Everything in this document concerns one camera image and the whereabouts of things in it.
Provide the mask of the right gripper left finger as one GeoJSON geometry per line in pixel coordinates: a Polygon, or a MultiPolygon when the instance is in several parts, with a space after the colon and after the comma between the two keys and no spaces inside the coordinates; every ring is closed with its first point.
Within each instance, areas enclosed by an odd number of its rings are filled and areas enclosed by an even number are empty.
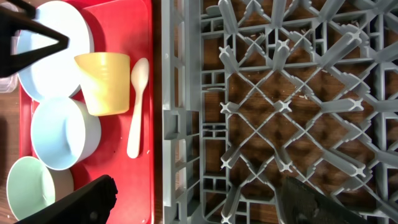
{"type": "Polygon", "coordinates": [[[106,224],[117,194],[114,179],[102,175],[17,224],[106,224]]]}

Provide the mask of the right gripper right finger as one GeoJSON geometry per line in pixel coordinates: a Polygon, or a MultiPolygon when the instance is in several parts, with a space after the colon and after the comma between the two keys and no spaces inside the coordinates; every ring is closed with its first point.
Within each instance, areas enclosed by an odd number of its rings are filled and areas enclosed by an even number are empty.
{"type": "Polygon", "coordinates": [[[295,177],[286,177],[275,193],[277,215],[284,224],[368,224],[295,177]]]}

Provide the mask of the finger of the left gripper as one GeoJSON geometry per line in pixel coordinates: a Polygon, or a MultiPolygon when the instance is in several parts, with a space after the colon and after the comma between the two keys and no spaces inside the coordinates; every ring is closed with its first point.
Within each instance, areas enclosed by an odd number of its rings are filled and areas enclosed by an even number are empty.
{"type": "Polygon", "coordinates": [[[52,54],[65,50],[69,38],[49,27],[33,21],[27,14],[21,14],[1,8],[1,77],[6,78],[33,63],[52,54]],[[21,54],[11,54],[12,38],[19,30],[32,31],[53,40],[57,43],[31,50],[21,54]]]}

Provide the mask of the light green bowl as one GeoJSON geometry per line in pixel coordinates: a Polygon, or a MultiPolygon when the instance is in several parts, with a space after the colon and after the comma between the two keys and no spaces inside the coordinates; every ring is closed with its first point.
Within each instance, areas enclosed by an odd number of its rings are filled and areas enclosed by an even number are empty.
{"type": "Polygon", "coordinates": [[[7,182],[8,204],[23,220],[74,191],[70,170],[52,170],[36,157],[25,156],[11,167],[7,182]]]}

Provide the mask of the light blue bowl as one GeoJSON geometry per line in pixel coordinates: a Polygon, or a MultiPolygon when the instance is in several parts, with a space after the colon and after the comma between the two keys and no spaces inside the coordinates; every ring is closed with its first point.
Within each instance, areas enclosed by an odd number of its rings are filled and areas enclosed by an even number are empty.
{"type": "Polygon", "coordinates": [[[66,170],[96,151],[101,123],[80,101],[50,98],[36,108],[30,136],[35,154],[47,167],[66,170]]]}

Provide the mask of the yellow plastic cup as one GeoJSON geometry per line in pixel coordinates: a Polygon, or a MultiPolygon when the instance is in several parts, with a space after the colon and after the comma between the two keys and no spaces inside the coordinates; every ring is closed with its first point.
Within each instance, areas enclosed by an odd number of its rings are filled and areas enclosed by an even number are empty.
{"type": "Polygon", "coordinates": [[[75,57],[80,86],[89,114],[125,113],[130,102],[130,57],[114,52],[94,52],[75,57]]]}

